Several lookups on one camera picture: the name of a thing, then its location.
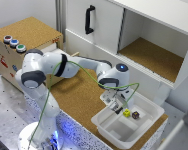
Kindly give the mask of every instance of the yellow object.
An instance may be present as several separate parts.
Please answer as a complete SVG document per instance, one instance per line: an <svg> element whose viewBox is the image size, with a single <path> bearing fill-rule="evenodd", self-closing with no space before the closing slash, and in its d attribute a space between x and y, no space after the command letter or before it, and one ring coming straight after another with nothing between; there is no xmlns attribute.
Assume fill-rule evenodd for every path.
<svg viewBox="0 0 188 150"><path fill-rule="evenodd" d="M130 116L130 110L129 109L125 109L125 111L123 112L123 115L125 117L129 117Z"/></svg>

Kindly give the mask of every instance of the blue lid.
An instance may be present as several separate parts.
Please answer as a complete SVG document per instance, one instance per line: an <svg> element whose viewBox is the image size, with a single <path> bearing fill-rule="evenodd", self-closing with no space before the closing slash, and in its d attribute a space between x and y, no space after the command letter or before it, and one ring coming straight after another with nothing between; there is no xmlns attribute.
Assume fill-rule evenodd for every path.
<svg viewBox="0 0 188 150"><path fill-rule="evenodd" d="M18 40L11 40L12 43L18 43Z"/></svg>

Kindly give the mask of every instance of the cable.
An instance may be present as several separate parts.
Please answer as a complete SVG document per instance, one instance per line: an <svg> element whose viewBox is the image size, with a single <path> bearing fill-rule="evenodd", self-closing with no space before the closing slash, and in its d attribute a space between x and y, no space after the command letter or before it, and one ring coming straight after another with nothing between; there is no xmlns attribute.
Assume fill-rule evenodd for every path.
<svg viewBox="0 0 188 150"><path fill-rule="evenodd" d="M103 87L105 87L105 88L109 88L109 89L120 89L120 88L124 88L124 87L128 87L128 86L132 86L132 85L137 85L136 89L135 89L134 92L131 94L131 96L127 99L127 101L125 102L125 104L123 104L122 108L124 108L124 107L127 106L128 101L131 99L131 97L134 95L134 93L136 92L136 90L137 90L138 87L139 87L139 83L133 83L133 84L129 84L129 85L121 86L121 87L109 87L109 86L102 85L102 84L100 84L86 69L84 69L82 66L80 66L79 64L77 64L77 63L75 63L75 62L73 62L73 61L68 61L68 62L73 63L73 64L79 66L80 68L82 68L82 69L86 72L86 74L88 74L88 76L89 76L93 81L95 81L98 85L103 86ZM62 63L62 62L59 62L59 63L54 67L53 72L52 72L52 75L54 75L54 72L55 72L56 68L57 68L61 63ZM31 137L31 139L30 139L29 146L28 146L28 150L29 150L29 148L30 148L32 139L33 139L33 137L34 137L34 135L35 135L35 133L36 133L36 131L37 131L37 128L38 128L38 126L39 126L39 124L40 124L40 122L41 122L41 119L42 119L43 114L44 114L45 107L46 107L47 102L48 102L49 94L50 94L51 87L52 87L52 85L51 85L51 84L52 84L52 78L53 78L53 76L51 76L51 78L50 78L50 86L49 86L47 98L46 98L46 101L45 101L43 110L42 110L42 112L41 112L41 116L40 116L38 125L36 126L36 129L34 130L33 135L32 135L32 137Z"/></svg>

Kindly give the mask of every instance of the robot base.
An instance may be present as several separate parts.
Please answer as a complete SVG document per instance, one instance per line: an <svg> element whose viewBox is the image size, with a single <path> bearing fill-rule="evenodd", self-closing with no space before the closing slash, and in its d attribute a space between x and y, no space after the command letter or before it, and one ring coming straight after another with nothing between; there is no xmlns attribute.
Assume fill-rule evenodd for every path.
<svg viewBox="0 0 188 150"><path fill-rule="evenodd" d="M29 146L28 138L31 135L31 133L34 131L37 125L38 125L38 122L31 123L20 132L19 137L18 137L18 149L19 150L43 150L42 147L34 148L32 145L30 145L28 149L28 146ZM64 139L62 137L59 137L58 139L59 150L61 149L63 142L64 142Z"/></svg>

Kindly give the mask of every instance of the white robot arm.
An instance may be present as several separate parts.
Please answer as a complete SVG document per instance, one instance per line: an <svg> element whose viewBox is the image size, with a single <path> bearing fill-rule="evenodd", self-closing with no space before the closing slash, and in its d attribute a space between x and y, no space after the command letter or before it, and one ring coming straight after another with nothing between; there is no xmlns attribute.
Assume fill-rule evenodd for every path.
<svg viewBox="0 0 188 150"><path fill-rule="evenodd" d="M61 62L54 71L58 77L71 78L76 75L79 66L71 63L73 61L84 68L92 69L97 74L100 84L108 87L121 87L129 84L129 70L124 64L117 64L112 68L108 61L93 60L83 57L71 57L66 53L47 52L43 54L40 50L27 51L24 57L22 69L15 76L23 92L34 99L41 109L44 108L48 89L42 84L47 74L52 74L54 67ZM129 88L120 89L120 95L127 99L130 95ZM43 149L42 143L49 139L57 130L55 117L59 114L59 105L54 97L49 95L42 121L33 137L32 146Z"/></svg>

